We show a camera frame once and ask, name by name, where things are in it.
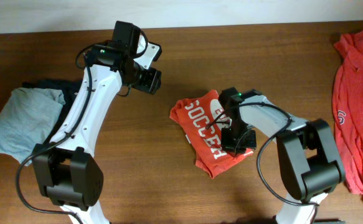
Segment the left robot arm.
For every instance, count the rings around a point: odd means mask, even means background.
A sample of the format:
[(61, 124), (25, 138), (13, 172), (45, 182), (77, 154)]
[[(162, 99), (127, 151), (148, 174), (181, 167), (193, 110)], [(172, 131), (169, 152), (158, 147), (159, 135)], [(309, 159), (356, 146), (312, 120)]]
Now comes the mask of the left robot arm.
[(103, 172), (94, 160), (95, 145), (111, 102), (121, 87), (155, 94), (161, 72), (151, 67), (162, 49), (148, 43), (109, 47), (94, 45), (85, 54), (83, 83), (64, 122), (47, 145), (38, 144), (33, 158), (40, 194), (59, 206), (73, 223), (108, 223), (99, 203)]

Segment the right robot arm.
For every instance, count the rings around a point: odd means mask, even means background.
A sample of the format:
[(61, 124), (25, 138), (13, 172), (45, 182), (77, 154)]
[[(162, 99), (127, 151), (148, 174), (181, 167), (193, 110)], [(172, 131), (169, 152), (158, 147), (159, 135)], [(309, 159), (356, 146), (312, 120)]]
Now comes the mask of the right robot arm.
[(257, 146), (256, 132), (267, 140), (258, 149), (256, 167), (261, 180), (261, 158), (274, 141), (277, 146), (280, 175), (287, 195), (278, 195), (267, 181), (264, 186), (283, 202), (274, 223), (318, 223), (319, 204), (343, 183), (346, 171), (328, 123), (293, 116), (271, 103), (258, 90), (239, 92), (231, 87), (219, 95), (224, 109), (214, 119), (225, 123), (221, 129), (222, 150), (240, 156)]

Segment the orange FRAM t-shirt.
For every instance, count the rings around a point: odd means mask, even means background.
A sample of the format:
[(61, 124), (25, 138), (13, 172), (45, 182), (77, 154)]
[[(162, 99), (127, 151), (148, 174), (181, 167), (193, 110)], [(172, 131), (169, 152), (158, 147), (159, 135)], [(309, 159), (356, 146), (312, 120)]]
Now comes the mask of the orange FRAM t-shirt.
[(207, 172), (210, 178), (253, 155), (253, 150), (233, 156), (221, 148), (221, 129), (230, 126), (232, 120), (222, 115), (211, 127), (207, 125), (223, 112), (219, 94), (211, 90), (202, 97), (178, 100), (171, 108), (169, 118), (185, 132), (186, 138), (196, 152), (195, 165)]

